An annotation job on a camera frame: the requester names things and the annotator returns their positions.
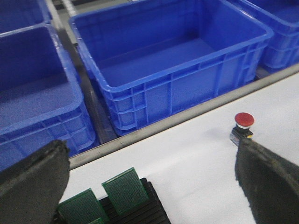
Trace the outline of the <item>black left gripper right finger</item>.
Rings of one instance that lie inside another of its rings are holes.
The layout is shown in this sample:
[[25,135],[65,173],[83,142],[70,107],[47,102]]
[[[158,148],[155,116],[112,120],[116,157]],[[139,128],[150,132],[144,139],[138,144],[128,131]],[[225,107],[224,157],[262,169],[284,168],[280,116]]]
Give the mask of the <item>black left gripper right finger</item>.
[[299,167],[251,139],[240,140],[235,176],[257,224],[299,222]]

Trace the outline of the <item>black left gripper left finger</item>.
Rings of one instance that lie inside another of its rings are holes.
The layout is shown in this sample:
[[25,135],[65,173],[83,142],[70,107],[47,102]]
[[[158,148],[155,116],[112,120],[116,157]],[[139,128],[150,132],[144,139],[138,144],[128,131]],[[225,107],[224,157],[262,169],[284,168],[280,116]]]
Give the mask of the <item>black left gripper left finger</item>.
[[69,149],[54,140],[0,173],[0,222],[50,224],[69,181]]

